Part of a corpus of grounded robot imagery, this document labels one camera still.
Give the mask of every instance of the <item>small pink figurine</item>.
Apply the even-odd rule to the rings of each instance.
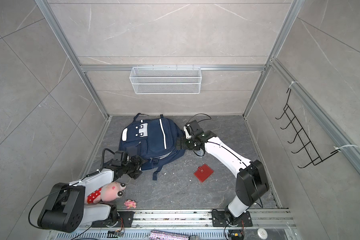
[[[126,200],[124,205],[127,207],[127,209],[130,209],[131,207],[133,207],[134,209],[136,208],[136,202],[130,199]]]

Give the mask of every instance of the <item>white reflective stripe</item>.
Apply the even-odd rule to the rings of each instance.
[[[165,142],[165,133],[163,129],[163,124],[161,123],[161,118],[159,120],[160,120],[161,131],[163,132],[163,137],[164,137],[164,149],[167,149],[167,143]]]
[[[123,141],[126,141],[127,140],[127,128],[125,128],[124,130],[123,130],[123,134],[122,134],[122,137],[121,137],[121,140],[123,140]]]

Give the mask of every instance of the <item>white wire basket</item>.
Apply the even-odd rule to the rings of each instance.
[[[136,94],[196,94],[202,71],[193,66],[134,67],[129,79]]]

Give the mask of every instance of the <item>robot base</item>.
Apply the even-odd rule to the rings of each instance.
[[[117,214],[118,214],[117,218],[122,218],[123,219],[124,227],[131,227],[132,226],[133,216],[134,216],[135,212],[133,212],[133,211],[120,211],[120,212],[117,212]],[[92,223],[92,227],[108,227],[111,224],[111,222],[112,221],[110,219],[95,221],[95,222]],[[117,220],[117,223],[113,227],[121,227],[121,221]]]
[[[238,227],[241,227],[242,226],[241,220],[243,220],[245,227],[253,226],[251,214],[248,211],[242,213],[239,217],[234,219],[231,216],[230,217],[226,216],[227,214],[230,215],[230,213],[227,211],[213,210],[211,214],[212,214],[212,225],[214,227],[226,227],[229,221],[232,221],[231,223],[232,226],[238,225]]]

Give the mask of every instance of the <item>plush toy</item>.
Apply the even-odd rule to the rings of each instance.
[[[124,205],[127,207],[127,209],[130,209],[131,207],[133,207],[134,209],[136,208],[136,202],[130,199],[126,200]]]
[[[87,204],[96,204],[102,200],[110,202],[123,195],[126,185],[124,183],[111,182],[97,189],[87,197]]]

